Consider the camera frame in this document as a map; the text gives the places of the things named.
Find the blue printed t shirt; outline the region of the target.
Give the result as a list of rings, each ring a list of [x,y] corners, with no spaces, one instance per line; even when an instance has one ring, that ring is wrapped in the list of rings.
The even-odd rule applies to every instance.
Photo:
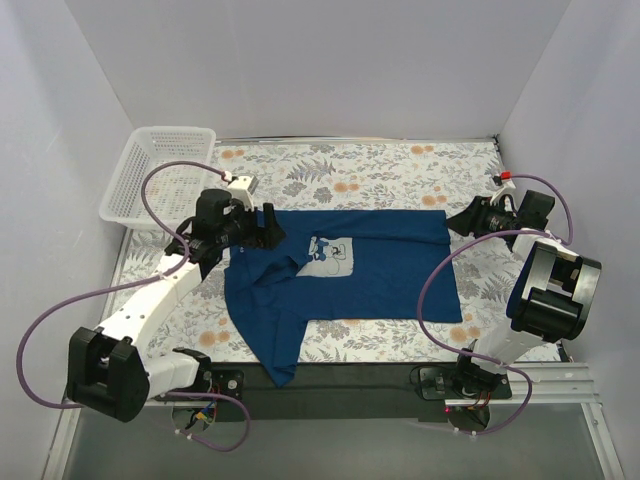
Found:
[[[227,311],[276,386],[295,376],[311,320],[414,319],[456,324],[462,312],[442,210],[279,211],[274,250],[234,247]]]

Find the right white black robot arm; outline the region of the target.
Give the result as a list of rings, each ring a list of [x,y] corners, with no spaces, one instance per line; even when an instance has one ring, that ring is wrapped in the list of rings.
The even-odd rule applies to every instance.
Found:
[[[494,202],[477,196],[461,213],[449,218],[449,229],[479,238],[507,230],[542,231],[555,199],[527,191],[515,211],[504,194]],[[581,256],[560,241],[528,233],[509,235],[510,251],[524,260],[507,301],[508,321],[467,348],[483,357],[460,355],[450,385],[464,397],[490,394],[507,382],[508,365],[545,343],[573,340],[584,329],[601,274],[601,263]]]

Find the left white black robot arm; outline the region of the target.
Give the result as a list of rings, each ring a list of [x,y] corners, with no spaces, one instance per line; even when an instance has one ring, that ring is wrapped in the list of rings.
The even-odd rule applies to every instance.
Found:
[[[226,249],[272,250],[285,237],[272,204],[249,208],[226,190],[204,190],[194,215],[173,231],[152,282],[94,329],[81,327],[72,335],[68,398],[121,422],[134,419],[148,399],[171,391],[205,398],[213,386],[207,355],[179,347],[149,360],[149,344]]]

